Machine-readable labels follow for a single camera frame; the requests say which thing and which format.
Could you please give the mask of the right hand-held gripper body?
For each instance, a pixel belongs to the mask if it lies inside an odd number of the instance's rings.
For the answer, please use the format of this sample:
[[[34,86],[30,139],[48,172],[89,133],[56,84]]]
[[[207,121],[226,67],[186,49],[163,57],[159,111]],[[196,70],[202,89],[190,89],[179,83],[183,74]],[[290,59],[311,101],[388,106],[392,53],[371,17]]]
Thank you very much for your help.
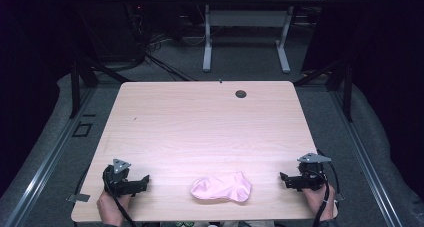
[[[315,153],[308,153],[298,158],[299,176],[290,177],[289,187],[301,191],[302,189],[318,190],[326,181],[324,163],[331,159]]]

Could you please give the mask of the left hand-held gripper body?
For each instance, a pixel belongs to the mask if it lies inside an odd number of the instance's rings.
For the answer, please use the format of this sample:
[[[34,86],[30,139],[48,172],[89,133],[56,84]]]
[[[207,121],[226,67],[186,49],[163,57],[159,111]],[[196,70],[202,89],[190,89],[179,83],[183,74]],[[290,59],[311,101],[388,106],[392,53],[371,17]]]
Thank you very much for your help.
[[[115,197],[131,195],[134,188],[140,188],[140,181],[128,181],[130,163],[120,159],[114,159],[108,165],[102,175],[104,190]]]

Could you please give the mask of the pink cloth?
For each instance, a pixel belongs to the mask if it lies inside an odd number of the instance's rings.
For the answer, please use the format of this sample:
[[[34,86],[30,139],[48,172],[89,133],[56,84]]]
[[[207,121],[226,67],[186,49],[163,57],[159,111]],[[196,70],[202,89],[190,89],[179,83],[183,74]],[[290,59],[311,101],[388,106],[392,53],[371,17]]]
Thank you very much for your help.
[[[200,200],[226,199],[245,202],[249,199],[252,184],[241,172],[220,177],[203,177],[196,180],[191,188],[193,197]]]

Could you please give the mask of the person's right hand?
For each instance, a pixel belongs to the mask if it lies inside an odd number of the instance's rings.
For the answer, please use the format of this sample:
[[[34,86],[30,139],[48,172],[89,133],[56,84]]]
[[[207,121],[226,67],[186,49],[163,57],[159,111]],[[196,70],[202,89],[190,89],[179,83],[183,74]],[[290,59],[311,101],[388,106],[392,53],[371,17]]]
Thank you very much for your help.
[[[335,190],[331,185],[324,185],[319,190],[311,190],[311,189],[303,189],[302,192],[304,193],[308,205],[313,212],[314,215],[316,215],[321,207],[321,205],[324,203],[325,194],[328,194],[328,199],[326,206],[320,216],[321,221],[331,220],[334,217],[334,198],[335,198]]]

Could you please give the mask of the person's left hand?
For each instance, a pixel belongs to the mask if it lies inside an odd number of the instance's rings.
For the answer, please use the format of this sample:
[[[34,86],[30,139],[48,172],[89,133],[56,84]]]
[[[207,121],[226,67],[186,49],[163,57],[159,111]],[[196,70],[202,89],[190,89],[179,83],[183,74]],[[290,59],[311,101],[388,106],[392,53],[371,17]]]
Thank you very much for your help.
[[[124,216],[110,194],[103,191],[100,194],[96,205],[103,225],[106,227],[122,226]]]

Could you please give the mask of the desk with white legs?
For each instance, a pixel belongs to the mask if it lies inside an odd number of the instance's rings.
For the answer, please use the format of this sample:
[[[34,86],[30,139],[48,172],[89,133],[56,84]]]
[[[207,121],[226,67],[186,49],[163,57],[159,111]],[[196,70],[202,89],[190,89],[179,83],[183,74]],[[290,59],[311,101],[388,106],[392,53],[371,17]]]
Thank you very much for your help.
[[[218,10],[210,4],[205,5],[205,48],[203,70],[209,72],[212,66],[212,33],[216,27],[279,27],[281,36],[275,42],[280,66],[283,73],[290,72],[290,66],[285,52],[285,42],[293,17],[293,6],[282,10],[248,10],[246,7],[235,10]]]

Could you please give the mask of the grey metal bracket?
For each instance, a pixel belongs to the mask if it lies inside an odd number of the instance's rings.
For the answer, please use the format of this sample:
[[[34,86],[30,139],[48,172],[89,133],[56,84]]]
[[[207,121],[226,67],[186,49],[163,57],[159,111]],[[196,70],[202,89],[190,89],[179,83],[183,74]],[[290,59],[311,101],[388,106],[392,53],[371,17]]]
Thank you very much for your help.
[[[87,202],[90,199],[89,195],[86,194],[70,194],[67,197],[67,201],[72,202],[72,203],[76,203],[76,202]]]

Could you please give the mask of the aluminium floor rail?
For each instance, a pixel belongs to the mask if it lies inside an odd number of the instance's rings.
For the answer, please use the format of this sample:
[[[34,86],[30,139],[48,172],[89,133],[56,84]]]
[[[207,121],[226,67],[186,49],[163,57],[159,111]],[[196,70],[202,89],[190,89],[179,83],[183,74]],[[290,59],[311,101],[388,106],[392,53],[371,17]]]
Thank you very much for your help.
[[[374,196],[379,210],[386,222],[387,227],[404,227],[398,213],[396,212],[393,203],[386,191],[385,186],[381,182],[374,165],[365,149],[365,146],[355,128],[353,122],[350,122],[342,110],[342,99],[337,92],[329,92],[332,102],[336,106],[337,112],[348,131],[348,134],[353,143],[353,151],[359,166],[365,176],[368,186]]]
[[[96,89],[83,91],[80,107],[70,118],[70,92],[63,90],[52,116],[5,194],[0,198],[0,227],[22,227],[61,158],[81,111]]]

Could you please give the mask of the black metal frame stand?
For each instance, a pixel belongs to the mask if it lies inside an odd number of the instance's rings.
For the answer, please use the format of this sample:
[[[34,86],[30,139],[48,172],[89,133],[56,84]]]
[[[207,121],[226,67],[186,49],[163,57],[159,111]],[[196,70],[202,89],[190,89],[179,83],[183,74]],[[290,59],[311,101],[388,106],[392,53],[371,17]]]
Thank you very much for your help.
[[[340,88],[343,89],[342,112],[346,119],[351,122],[351,100],[353,89],[352,72],[353,69],[348,61],[338,60],[322,69],[314,70],[310,74],[307,74],[301,79],[295,81],[294,86],[303,86],[312,80],[317,79],[319,76],[329,73],[329,77],[325,82],[325,87],[328,91],[338,91]]]
[[[94,71],[98,70],[120,83],[129,82],[129,79],[107,68],[105,65],[95,61],[88,56],[77,52],[74,63],[70,69],[72,111],[70,118],[74,118],[81,108],[80,81],[83,81],[88,88],[96,88],[99,80]]]

